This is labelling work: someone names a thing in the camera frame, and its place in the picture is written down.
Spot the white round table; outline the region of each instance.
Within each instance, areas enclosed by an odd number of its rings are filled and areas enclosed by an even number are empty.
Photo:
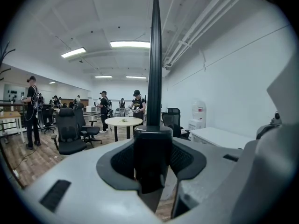
[[[109,119],[105,120],[106,124],[114,126],[115,142],[118,141],[117,126],[127,127],[127,139],[130,139],[130,127],[139,125],[142,122],[143,122],[142,119],[134,118],[134,117],[114,117],[114,118],[109,118]]]

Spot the ceiling light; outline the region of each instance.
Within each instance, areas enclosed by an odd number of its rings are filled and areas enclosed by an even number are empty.
[[[137,42],[137,41],[123,41],[123,42],[110,42],[112,47],[143,47],[150,48],[150,42]]]
[[[96,78],[112,78],[112,76],[96,76]]]
[[[86,50],[83,47],[81,47],[81,48],[79,48],[77,50],[72,50],[72,51],[70,51],[68,53],[65,53],[65,54],[61,55],[61,56],[63,58],[67,58],[69,56],[73,56],[73,55],[80,54],[80,53],[83,53],[83,52],[86,52]]]
[[[126,76],[127,78],[134,78],[134,79],[146,79],[146,77],[129,77],[129,76]]]

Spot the microwave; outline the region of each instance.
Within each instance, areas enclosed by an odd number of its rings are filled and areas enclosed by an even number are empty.
[[[92,113],[92,112],[96,112],[96,111],[97,111],[97,107],[95,107],[95,106],[87,106],[86,107],[87,113]]]

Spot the black pants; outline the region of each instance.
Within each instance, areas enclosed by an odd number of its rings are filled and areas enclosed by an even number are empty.
[[[39,133],[38,133],[38,126],[37,126],[37,118],[36,118],[36,111],[28,110],[26,113],[26,129],[27,129],[27,139],[28,139],[28,146],[32,147],[32,126],[34,132],[34,139],[36,142],[39,140]]]
[[[143,118],[144,118],[144,113],[143,113],[143,112],[133,113],[133,117],[134,117],[134,118],[140,118],[140,119],[142,119],[142,123],[139,124],[139,125],[143,125]],[[133,126],[133,134],[134,134],[134,129],[135,129],[135,127],[137,127],[137,126],[139,126],[139,125],[135,125],[135,126]]]
[[[101,114],[101,120],[103,123],[103,131],[106,131],[108,129],[108,124],[105,123],[105,120],[108,118],[108,114]]]

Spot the sneaker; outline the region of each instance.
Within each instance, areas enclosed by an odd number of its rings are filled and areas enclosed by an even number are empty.
[[[36,146],[41,146],[41,142],[40,142],[40,141],[38,141],[38,142],[34,141],[33,143],[34,143]]]
[[[28,149],[28,150],[32,150],[32,149],[33,149],[33,147],[31,147],[31,146],[28,146],[28,144],[26,144],[26,149]]]

